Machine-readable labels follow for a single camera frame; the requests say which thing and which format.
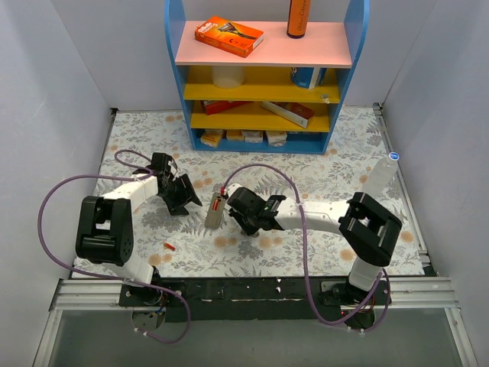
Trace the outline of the grey remote control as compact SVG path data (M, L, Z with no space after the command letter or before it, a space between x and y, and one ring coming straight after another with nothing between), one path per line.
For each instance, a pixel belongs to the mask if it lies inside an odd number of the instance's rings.
M209 203L206 214L205 227L207 229L218 229L221 225L225 211L226 198L221 193L214 193Z

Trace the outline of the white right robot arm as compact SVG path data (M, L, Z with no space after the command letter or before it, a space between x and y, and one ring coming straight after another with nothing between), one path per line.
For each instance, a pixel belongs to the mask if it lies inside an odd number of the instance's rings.
M345 285L347 298L363 304L374 293L374 283L382 268L390 264L402 222L366 193L336 202L295 200L273 195L264 200L240 184L226 191L229 215L247 235L259 230L306 229L342 235L357 258Z

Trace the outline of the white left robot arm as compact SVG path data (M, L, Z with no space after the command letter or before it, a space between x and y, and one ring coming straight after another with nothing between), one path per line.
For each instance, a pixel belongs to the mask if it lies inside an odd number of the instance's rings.
M148 306L161 300L163 288L153 281L157 270L135 250L133 213L154 196L165 202L171 216L187 216L189 203L202 205L188 175L178 173L173 157L154 153L151 163L136 169L127 183L83 199L76 237L79 258L103 265L120 278L140 281L136 296Z

